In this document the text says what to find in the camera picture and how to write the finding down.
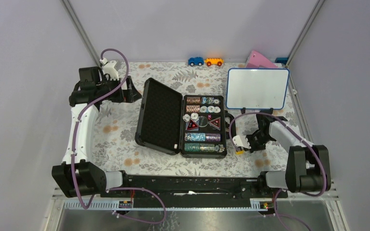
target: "pink object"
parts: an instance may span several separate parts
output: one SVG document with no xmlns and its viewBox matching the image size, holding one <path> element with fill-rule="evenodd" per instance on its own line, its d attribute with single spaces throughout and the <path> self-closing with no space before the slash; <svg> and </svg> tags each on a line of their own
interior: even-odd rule
<svg viewBox="0 0 370 231">
<path fill-rule="evenodd" d="M 246 61 L 245 68 L 278 68 L 272 61 L 268 60 L 257 51 L 251 51 Z"/>
</svg>

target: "toy car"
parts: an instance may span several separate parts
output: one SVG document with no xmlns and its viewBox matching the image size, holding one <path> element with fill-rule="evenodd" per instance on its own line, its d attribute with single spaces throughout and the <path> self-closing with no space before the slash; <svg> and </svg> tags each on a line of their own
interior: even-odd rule
<svg viewBox="0 0 370 231">
<path fill-rule="evenodd" d="M 190 58 L 188 60 L 188 65 L 190 66 L 195 66 L 197 64 L 198 66 L 203 65 L 203 58 L 202 57 L 195 57 L 195 58 Z"/>
<path fill-rule="evenodd" d="M 206 65 L 210 66 L 212 64 L 216 64 L 218 66 L 222 66 L 224 63 L 223 59 L 205 59 Z"/>
</svg>

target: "orange toy car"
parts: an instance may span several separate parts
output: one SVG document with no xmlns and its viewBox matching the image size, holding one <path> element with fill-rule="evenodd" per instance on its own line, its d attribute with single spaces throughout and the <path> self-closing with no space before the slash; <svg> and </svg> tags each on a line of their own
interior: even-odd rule
<svg viewBox="0 0 370 231">
<path fill-rule="evenodd" d="M 210 66 L 212 64 L 216 64 L 218 66 L 222 66 L 224 63 L 223 59 L 205 59 L 206 65 Z"/>
</svg>

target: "flower pattern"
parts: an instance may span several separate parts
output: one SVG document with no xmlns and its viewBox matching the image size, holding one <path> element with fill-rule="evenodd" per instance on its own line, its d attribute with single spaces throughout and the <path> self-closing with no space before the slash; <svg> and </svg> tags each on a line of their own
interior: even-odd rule
<svg viewBox="0 0 370 231">
<path fill-rule="evenodd" d="M 186 94 L 223 95 L 226 97 L 227 72 L 240 67 L 237 63 L 222 66 L 195 66 L 186 63 L 130 63 L 130 75 L 135 87 L 143 93 L 145 81 L 152 77 Z M 119 74 L 125 74 L 125 64 Z M 257 177 L 261 171 L 284 170 L 287 153 L 277 143 L 269 142 L 266 150 L 254 153 L 235 154 L 227 141 L 227 156 L 224 159 L 184 158 L 180 154 L 171 156 L 139 146 L 134 140 L 141 100 L 134 103 L 112 103 L 103 101 L 93 131 L 92 160 L 104 171 L 125 170 L 128 174 L 179 175 L 179 176 L 222 176 Z M 233 116 L 239 110 L 229 110 Z M 291 94 L 287 92 L 282 110 L 274 114 L 284 116 L 296 132 L 298 118 L 295 115 Z M 238 134 L 252 134 L 257 129 L 256 117 L 247 115 L 236 121 Z"/>
</svg>

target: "white wall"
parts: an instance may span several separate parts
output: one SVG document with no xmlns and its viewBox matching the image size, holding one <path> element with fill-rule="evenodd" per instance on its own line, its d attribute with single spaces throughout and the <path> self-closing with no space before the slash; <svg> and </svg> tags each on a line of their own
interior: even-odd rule
<svg viewBox="0 0 370 231">
<path fill-rule="evenodd" d="M 290 68 L 350 229 L 370 230 L 370 0 L 326 1 Z"/>
<path fill-rule="evenodd" d="M 36 231 L 88 52 L 59 0 L 0 0 L 0 230 Z"/>
<path fill-rule="evenodd" d="M 242 62 L 252 49 L 286 57 L 316 2 L 71 0 L 98 52 L 119 47 L 131 61 L 202 55 Z"/>
</svg>

